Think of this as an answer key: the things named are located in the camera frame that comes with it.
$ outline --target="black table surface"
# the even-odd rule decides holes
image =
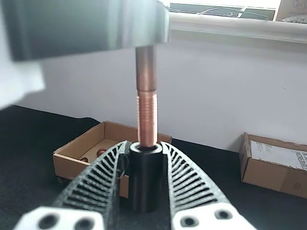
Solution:
[[[12,229],[20,216],[50,205],[64,185],[54,174],[52,152],[98,124],[18,106],[0,111],[0,229]],[[259,230],[307,229],[307,199],[275,192],[240,180],[239,155],[182,140],[186,153],[221,188],[238,211]],[[120,229],[169,229],[167,198],[146,215],[123,207]]]

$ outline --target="black cylinder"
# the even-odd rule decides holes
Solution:
[[[158,209],[163,170],[162,147],[130,146],[129,203],[135,212]]]

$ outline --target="cardboard box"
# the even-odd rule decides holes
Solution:
[[[307,0],[281,0],[273,20],[281,21],[284,18],[301,14],[307,14]]]
[[[307,198],[307,145],[245,133],[240,164],[243,182]]]
[[[100,148],[108,149],[124,140],[138,141],[138,131],[135,127],[105,121],[89,129],[81,136],[55,150],[53,153],[54,170],[57,176],[72,180],[79,175],[96,158]],[[158,134],[160,141],[172,142],[172,137]],[[88,162],[80,159],[86,157]],[[120,196],[128,198],[129,177],[120,180]]]

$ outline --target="white label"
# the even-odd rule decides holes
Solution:
[[[251,141],[253,159],[282,164],[296,169],[307,170],[307,152],[281,148]]]

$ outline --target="copper part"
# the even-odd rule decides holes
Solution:
[[[104,148],[102,148],[102,149],[99,149],[98,151],[97,151],[97,157],[100,157],[101,156],[101,154],[103,154],[104,152],[105,152],[106,150],[104,149]]]
[[[88,162],[88,159],[86,157],[83,157],[80,160],[83,161],[83,162]]]
[[[138,141],[141,146],[157,143],[157,78],[153,46],[136,48]]]

